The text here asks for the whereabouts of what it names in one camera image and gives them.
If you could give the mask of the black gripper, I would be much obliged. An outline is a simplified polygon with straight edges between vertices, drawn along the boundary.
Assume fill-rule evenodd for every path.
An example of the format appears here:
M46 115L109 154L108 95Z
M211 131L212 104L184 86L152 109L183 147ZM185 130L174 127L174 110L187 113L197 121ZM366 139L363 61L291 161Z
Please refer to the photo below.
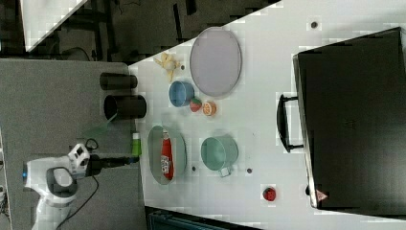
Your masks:
M117 168L140 161L140 157L108 157L99 158L98 155L91 155L85 172L86 176L98 175L103 169Z

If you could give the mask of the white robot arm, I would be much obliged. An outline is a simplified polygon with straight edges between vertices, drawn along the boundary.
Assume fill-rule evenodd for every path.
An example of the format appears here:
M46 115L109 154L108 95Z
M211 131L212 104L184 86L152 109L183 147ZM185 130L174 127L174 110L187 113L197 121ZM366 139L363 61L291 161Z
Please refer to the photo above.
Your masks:
M24 164L24 188L39 195L32 230L57 230L72 216L71 205L77 198L80 179L139 161L134 156L100 158L92 150L79 143L66 155L38 158Z

